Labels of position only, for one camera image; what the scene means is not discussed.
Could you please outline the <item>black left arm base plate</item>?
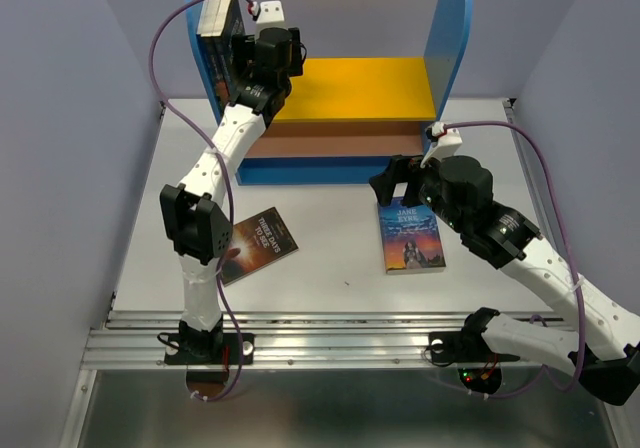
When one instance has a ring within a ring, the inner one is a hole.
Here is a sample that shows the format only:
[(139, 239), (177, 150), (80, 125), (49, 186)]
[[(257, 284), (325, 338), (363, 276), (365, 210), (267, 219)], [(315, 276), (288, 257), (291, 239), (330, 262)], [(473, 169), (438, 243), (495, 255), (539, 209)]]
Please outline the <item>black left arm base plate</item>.
[(256, 337), (253, 333), (242, 333), (242, 351), (236, 333), (225, 332), (221, 344), (205, 353), (194, 354), (179, 344), (179, 334), (161, 332), (157, 340), (164, 346), (164, 363), (169, 366), (236, 366), (243, 354), (242, 364), (250, 366), (254, 362)]

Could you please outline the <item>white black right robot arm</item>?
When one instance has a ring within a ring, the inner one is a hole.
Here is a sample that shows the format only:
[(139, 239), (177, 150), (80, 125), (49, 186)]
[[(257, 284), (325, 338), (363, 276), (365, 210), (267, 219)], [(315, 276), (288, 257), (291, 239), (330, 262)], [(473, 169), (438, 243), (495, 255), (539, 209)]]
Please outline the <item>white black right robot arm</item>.
[(369, 184), (380, 206), (397, 184), (407, 208), (428, 207), (459, 234), (472, 254), (520, 283), (571, 326), (560, 331), (480, 308), (457, 332), (437, 332), (439, 365), (525, 359), (576, 375), (591, 395), (622, 406), (639, 386), (639, 318), (573, 275), (540, 229), (493, 198), (493, 176), (463, 155), (421, 163), (394, 156)]

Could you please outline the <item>Nineteen Eighty-Four book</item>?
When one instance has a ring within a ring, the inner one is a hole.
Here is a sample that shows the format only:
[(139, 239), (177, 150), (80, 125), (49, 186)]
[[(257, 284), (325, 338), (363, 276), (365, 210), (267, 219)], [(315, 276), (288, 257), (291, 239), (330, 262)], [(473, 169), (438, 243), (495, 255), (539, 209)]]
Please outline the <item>Nineteen Eighty-Four book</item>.
[(219, 48), (227, 81), (229, 95), (234, 93), (237, 80), (237, 69), (234, 67), (233, 37), (244, 35), (245, 27), (239, 0), (222, 0), (220, 16), (224, 24), (219, 37)]

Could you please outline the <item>Three Days to See book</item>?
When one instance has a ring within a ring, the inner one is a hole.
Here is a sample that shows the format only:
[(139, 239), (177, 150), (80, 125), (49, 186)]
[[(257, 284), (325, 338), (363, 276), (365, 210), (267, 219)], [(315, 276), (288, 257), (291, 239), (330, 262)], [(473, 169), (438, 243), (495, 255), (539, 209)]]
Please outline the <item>Three Days to See book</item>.
[(234, 226), (232, 242), (221, 270), (228, 286), (298, 250), (291, 232), (275, 207)]

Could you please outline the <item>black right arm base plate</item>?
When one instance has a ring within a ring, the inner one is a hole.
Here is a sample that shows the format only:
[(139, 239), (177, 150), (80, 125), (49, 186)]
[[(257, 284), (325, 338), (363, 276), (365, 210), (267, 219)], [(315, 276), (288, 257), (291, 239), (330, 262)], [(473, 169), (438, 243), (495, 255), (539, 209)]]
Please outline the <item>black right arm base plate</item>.
[(429, 335), (431, 360), (437, 365), (479, 362), (484, 359), (476, 338), (461, 331), (439, 331)]

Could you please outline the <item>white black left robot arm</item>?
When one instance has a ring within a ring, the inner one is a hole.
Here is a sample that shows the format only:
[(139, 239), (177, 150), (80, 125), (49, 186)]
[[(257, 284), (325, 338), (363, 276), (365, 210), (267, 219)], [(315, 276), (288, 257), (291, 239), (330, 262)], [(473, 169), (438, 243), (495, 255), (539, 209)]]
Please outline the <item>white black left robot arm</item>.
[(236, 36), (232, 50), (240, 77), (214, 135), (188, 174), (160, 193), (165, 231), (179, 256), (184, 287), (184, 311), (170, 346), (202, 362), (215, 360), (224, 345), (217, 284), (233, 235), (230, 179), (284, 107), (291, 80), (302, 75), (305, 61), (297, 28)]

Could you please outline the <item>Jane Eyre book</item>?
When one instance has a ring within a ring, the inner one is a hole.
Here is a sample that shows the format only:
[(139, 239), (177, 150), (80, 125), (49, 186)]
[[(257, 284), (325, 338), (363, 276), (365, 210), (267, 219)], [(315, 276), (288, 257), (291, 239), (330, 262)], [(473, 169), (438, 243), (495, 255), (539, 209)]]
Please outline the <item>Jane Eyre book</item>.
[(436, 215), (424, 205), (406, 207), (401, 197), (377, 206), (387, 275), (441, 271), (446, 267)]

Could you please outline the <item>A Tale of Two Cities book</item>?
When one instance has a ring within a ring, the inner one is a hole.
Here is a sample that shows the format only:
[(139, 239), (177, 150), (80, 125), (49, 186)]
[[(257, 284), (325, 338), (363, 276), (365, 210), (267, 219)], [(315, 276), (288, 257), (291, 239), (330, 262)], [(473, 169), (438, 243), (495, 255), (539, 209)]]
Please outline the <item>A Tale of Two Cities book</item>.
[(198, 25), (198, 34), (202, 38), (216, 38), (222, 35), (232, 1), (206, 0), (203, 3)]

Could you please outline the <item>Animal Farm book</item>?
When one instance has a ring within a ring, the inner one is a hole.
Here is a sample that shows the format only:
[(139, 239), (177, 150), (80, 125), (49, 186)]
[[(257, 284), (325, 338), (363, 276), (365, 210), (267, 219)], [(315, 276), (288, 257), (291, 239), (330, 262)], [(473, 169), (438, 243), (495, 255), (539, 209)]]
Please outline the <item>Animal Farm book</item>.
[(205, 64), (210, 79), (211, 94), (213, 95), (213, 103), (217, 113), (216, 118), (220, 117), (224, 109), (221, 96), (217, 91), (217, 82), (219, 81), (218, 60), (210, 37), (215, 17), (218, 12), (218, 7), (219, 0), (205, 0), (201, 6), (201, 13), (197, 27), (198, 40), (200, 47), (204, 52)]

